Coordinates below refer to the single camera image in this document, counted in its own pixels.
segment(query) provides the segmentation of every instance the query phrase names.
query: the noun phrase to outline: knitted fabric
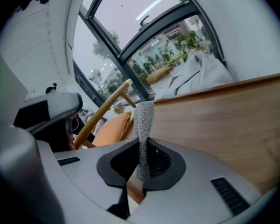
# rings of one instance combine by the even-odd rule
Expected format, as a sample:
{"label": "knitted fabric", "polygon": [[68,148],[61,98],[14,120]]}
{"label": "knitted fabric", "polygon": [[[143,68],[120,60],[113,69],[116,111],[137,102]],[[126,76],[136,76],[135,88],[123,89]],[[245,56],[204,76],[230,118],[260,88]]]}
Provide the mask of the knitted fabric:
{"label": "knitted fabric", "polygon": [[141,181],[149,179],[147,139],[153,124],[154,103],[142,102],[134,109],[134,136],[139,138],[139,163],[136,176]]}

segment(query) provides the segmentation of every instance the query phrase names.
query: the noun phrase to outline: orange pillow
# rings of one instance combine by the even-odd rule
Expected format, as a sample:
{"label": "orange pillow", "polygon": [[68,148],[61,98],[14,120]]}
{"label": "orange pillow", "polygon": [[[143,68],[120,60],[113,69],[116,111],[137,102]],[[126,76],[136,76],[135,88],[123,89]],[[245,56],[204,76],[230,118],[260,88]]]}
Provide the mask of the orange pillow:
{"label": "orange pillow", "polygon": [[103,146],[120,141],[120,138],[130,121],[131,112],[117,115],[113,119],[107,120],[99,129],[93,140],[95,146]]}

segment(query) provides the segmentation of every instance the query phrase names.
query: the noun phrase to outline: window frame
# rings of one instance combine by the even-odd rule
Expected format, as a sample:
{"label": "window frame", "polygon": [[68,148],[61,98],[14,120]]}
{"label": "window frame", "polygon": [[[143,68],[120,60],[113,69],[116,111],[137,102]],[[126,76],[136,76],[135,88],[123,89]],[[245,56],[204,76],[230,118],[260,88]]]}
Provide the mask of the window frame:
{"label": "window frame", "polygon": [[[213,45],[215,57],[225,65],[225,58],[219,39],[205,12],[202,10],[196,0],[181,1],[181,3],[173,6],[172,8],[168,9],[167,11],[163,12],[152,21],[150,21],[130,40],[130,42],[123,49],[120,49],[118,44],[116,44],[112,40],[106,29],[95,17],[95,13],[102,0],[93,0],[88,10],[83,5],[81,5],[80,7],[79,16],[81,17],[82,21],[92,32],[98,43],[109,53],[110,59],[120,70],[124,78],[130,78],[133,81],[132,88],[137,92],[141,101],[153,100],[155,94],[149,94],[147,92],[140,79],[128,65],[128,59],[132,57],[132,55],[135,54],[135,52],[137,52],[137,50],[141,48],[141,46],[143,46],[154,36],[158,35],[163,30],[166,30],[166,28],[173,26],[174,24],[193,15],[197,15],[199,17],[204,28],[206,29],[210,42]],[[84,83],[88,83],[88,86],[91,86],[88,80],[84,81]]]}

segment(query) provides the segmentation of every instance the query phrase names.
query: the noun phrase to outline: wooden panel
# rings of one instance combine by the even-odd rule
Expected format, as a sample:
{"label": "wooden panel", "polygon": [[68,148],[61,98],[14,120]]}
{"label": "wooden panel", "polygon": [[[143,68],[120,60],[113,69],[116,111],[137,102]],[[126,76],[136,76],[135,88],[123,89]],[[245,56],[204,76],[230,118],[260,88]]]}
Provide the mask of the wooden panel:
{"label": "wooden panel", "polygon": [[156,101],[150,137],[207,152],[265,193],[280,180],[280,75]]}

